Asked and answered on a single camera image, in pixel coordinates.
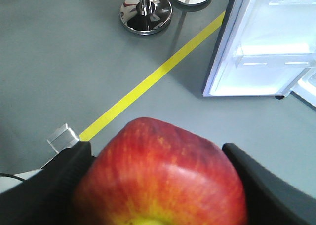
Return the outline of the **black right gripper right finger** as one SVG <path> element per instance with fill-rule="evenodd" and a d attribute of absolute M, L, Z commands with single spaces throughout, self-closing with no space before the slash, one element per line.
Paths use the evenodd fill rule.
<path fill-rule="evenodd" d="M 222 151 L 243 183 L 250 225 L 314 225 L 316 199 L 264 168 L 233 143 Z"/>

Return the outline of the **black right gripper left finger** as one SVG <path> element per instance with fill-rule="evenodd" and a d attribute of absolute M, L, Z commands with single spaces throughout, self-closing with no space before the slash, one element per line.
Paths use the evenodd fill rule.
<path fill-rule="evenodd" d="M 90 142 L 64 149 L 41 171 L 0 195 L 0 223 L 66 225 L 73 192 L 93 161 Z"/>

